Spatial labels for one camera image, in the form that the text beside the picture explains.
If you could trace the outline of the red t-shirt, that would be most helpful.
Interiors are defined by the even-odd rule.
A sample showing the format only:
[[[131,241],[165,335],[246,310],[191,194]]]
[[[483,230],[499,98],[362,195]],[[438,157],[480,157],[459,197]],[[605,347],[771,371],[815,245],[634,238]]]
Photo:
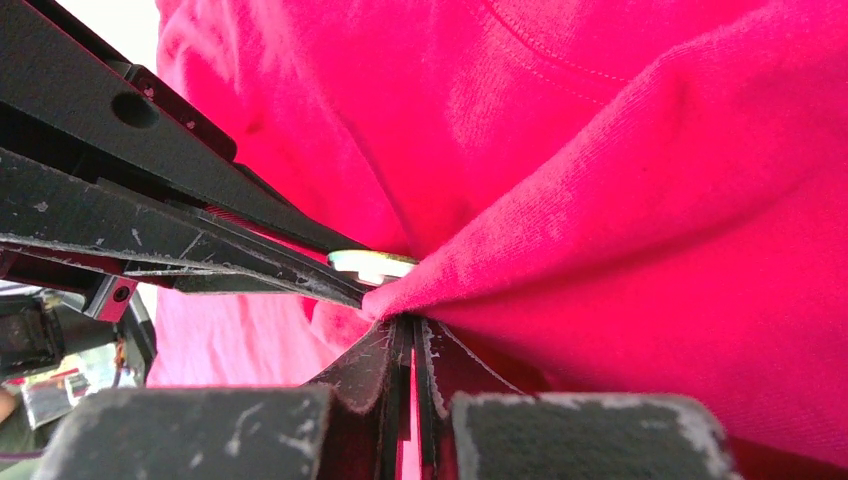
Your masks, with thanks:
[[[296,385],[419,310],[522,388],[698,399],[748,479],[846,477],[845,2],[158,7],[241,164],[419,266],[359,311],[163,291],[151,385]]]

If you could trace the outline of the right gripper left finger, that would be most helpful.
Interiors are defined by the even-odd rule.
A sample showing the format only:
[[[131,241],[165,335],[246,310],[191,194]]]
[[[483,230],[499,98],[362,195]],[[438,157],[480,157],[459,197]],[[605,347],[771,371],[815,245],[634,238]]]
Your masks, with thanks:
[[[318,479],[398,479],[409,434],[412,327],[374,325],[308,381],[331,392]]]

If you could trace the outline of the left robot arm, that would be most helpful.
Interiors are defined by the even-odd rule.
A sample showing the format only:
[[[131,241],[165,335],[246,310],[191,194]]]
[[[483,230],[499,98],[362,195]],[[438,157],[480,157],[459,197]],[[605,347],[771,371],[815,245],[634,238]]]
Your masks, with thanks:
[[[325,263],[357,242],[299,211],[233,140],[54,1],[1,5],[1,376],[108,343],[137,284],[357,307]]]

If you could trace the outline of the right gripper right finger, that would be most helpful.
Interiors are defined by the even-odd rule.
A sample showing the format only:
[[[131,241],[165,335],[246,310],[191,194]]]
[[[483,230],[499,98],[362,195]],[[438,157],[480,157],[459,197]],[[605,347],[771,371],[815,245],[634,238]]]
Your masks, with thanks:
[[[420,318],[413,327],[421,477],[447,479],[449,460],[443,443],[452,433],[453,397],[525,392],[496,373],[443,324]]]

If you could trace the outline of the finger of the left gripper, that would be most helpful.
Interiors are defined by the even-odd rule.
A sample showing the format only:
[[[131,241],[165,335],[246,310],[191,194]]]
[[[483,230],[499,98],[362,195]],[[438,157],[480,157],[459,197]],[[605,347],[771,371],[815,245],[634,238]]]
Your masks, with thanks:
[[[289,248],[1,152],[1,245],[16,253],[192,294],[295,293],[358,308],[368,287]]]
[[[92,176],[314,252],[357,247],[239,163],[231,137],[54,1],[2,3],[1,106],[31,143],[91,158]]]

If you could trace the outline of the white round pin brooch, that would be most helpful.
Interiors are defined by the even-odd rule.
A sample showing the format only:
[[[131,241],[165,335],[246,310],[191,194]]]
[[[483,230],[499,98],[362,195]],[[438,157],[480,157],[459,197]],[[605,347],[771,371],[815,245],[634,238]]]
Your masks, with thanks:
[[[418,265],[410,257],[372,250],[338,250],[327,260],[337,272],[374,287],[403,278]]]

